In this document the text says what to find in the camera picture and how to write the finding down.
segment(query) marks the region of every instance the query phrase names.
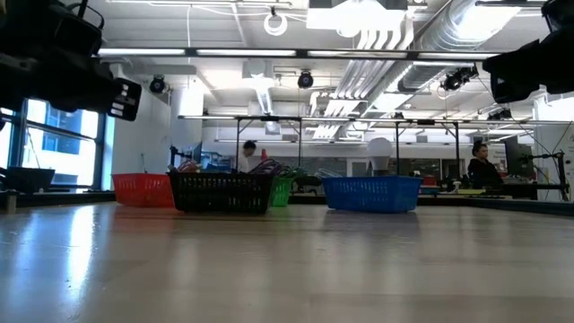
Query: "window frame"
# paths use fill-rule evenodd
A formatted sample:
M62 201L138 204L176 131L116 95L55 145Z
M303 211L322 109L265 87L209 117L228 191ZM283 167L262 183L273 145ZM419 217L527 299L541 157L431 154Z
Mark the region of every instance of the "window frame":
M8 167L15 166L21 167L24 155L24 144L26 142L27 128L35 128L42 130L47 133L61 135L65 137L70 137L78 140L85 140L89 142L94 142L96 147L93 170L93 181L91 185L77 185L77 184L52 184L51 188L88 188L93 190L101 189L101 177L102 177L102 163L103 163L103 152L104 152L104 135L106 129L106 115L103 113L98 114L98 128L97 135L92 138L88 135L82 135L74 131L54 127L47 124L42 124L39 122L28 120L28 100L25 99L22 104L21 111L15 111L12 116L3 115L3 119L7 122L12 123L12 133L10 140L10 147L8 153Z

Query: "black basket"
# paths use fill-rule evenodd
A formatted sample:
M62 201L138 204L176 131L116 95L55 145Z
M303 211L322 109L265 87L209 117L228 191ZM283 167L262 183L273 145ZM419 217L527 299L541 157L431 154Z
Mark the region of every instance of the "black basket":
M170 173L179 211L258 213L267 211L274 185L270 175Z

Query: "green basket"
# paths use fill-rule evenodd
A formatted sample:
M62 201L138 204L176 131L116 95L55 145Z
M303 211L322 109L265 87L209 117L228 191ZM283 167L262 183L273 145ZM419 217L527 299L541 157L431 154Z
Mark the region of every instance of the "green basket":
M293 179L275 178L272 206L287 206L287 204L289 204L292 182Z

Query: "person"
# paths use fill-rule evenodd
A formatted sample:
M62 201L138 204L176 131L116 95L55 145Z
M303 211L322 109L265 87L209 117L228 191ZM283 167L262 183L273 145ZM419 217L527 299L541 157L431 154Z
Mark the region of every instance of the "person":
M248 140L243 144L243 151L239 154L237 172L247 173L251 169L249 168L248 158L253 155L257 146L254 142Z
M482 141L473 146L474 158L468 165L468 176L473 188L497 188L502 184L500 174L493 164L488 161L488 147Z

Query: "blue basket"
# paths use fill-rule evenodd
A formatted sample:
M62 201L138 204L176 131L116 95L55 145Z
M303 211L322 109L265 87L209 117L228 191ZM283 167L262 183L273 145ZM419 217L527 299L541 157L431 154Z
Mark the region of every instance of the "blue basket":
M404 176L323 179L330 208L401 213L416 208L422 179Z

